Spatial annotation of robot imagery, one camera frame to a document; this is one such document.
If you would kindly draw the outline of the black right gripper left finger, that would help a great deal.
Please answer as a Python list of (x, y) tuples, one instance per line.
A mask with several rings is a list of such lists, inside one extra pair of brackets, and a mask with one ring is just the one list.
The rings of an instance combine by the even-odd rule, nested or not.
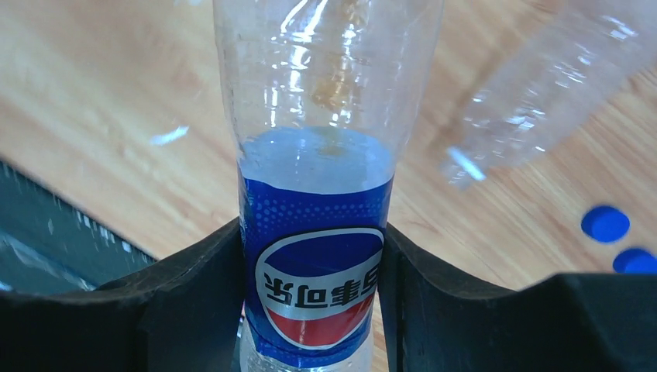
[(3, 371), (229, 371), (244, 299), (239, 223), (95, 291), (2, 292)]

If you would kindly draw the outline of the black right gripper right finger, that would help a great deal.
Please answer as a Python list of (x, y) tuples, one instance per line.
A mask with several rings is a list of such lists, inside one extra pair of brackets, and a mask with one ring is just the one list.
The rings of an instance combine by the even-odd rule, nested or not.
[(556, 274), (521, 291), (393, 226), (378, 293), (392, 371), (654, 371), (653, 274)]

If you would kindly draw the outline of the Pepsi bottle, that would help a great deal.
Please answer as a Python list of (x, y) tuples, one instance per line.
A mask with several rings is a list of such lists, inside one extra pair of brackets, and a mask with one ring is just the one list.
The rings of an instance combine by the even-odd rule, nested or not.
[(368, 371), (395, 168), (440, 1), (216, 1), (246, 264), (243, 371)]

